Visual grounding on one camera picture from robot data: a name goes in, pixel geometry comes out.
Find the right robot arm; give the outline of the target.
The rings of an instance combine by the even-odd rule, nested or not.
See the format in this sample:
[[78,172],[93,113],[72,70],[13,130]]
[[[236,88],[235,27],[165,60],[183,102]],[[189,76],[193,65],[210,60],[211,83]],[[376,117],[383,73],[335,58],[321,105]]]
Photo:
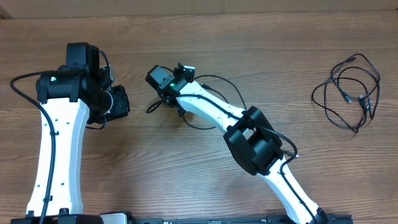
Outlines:
[[296,151],[288,159],[284,156],[282,143],[290,143],[290,139],[275,131],[260,109],[238,108],[215,97],[195,80],[195,68],[182,64],[173,70],[156,65],[147,73],[146,82],[160,97],[148,113],[165,104],[205,119],[223,133],[238,165],[264,179],[294,223],[328,222],[326,213],[305,193],[288,167],[297,157]]

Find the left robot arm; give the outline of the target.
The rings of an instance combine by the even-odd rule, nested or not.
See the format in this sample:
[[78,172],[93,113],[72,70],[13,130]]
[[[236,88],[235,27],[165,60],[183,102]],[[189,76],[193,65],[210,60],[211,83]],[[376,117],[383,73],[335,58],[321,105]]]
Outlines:
[[67,45],[66,62],[56,70],[36,72],[36,99],[11,88],[40,110],[41,142],[35,186],[24,218],[11,223],[134,223],[130,212],[87,215],[83,212],[80,172],[86,129],[104,129],[127,116],[129,100],[123,86],[113,86],[105,53],[86,42]]

